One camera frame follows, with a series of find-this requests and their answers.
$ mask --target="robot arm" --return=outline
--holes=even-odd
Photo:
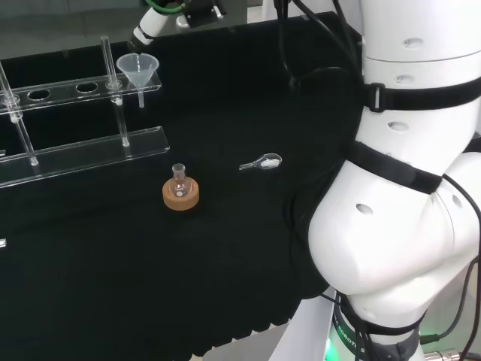
[[[160,36],[169,18],[175,17],[177,30],[183,31],[219,22],[227,14],[221,0],[190,0],[176,8],[168,7],[174,3],[172,0],[163,0],[158,4],[153,0],[148,2],[152,7],[142,17],[128,42],[129,49],[134,53],[143,52]]]

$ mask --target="green light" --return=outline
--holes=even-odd
[[[325,361],[340,361],[336,347],[334,347],[330,338],[325,343]]]

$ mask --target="black strap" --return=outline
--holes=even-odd
[[[468,83],[430,89],[390,89],[382,83],[365,84],[364,105],[375,113],[429,111],[458,107],[481,96],[481,77]]]
[[[365,171],[421,193],[433,193],[443,180],[439,175],[414,168],[360,141],[352,144],[347,160]]]
[[[359,332],[366,332],[369,335],[386,335],[386,336],[398,336],[404,335],[408,332],[413,331],[416,329],[424,319],[426,313],[422,315],[422,317],[417,320],[415,323],[405,327],[398,327],[398,328],[391,328],[391,327],[384,327],[377,325],[375,323],[368,322],[366,320],[361,319],[357,313],[352,308],[351,303],[349,302],[346,295],[340,294],[340,310],[343,312],[346,319],[349,323]]]

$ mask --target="black table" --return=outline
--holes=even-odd
[[[339,30],[335,15],[322,18]],[[300,18],[286,46],[299,74],[347,67]],[[126,52],[113,45],[115,59]],[[285,323],[326,288],[305,248],[289,247],[282,206],[351,139],[361,110],[351,80],[325,73],[291,91],[272,22],[162,38],[151,53],[163,87],[143,111],[126,99],[127,126],[162,125],[168,153],[0,190],[2,360],[185,360]],[[4,67],[12,87],[104,74],[100,47]],[[109,103],[26,113],[34,146],[115,134]],[[0,149],[21,152],[7,117]],[[238,171],[263,153],[282,166]],[[162,201],[175,162],[200,185],[186,213]]]

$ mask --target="white wall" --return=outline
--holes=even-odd
[[[314,13],[325,13],[326,11],[335,11],[331,0],[303,0],[303,3],[309,7]],[[359,0],[339,0],[343,9],[347,22],[359,34],[362,33],[361,9]],[[302,15],[302,11],[298,9],[292,2],[289,4],[289,16],[296,17]],[[262,4],[262,19],[273,20],[277,18],[274,0],[264,0]]]

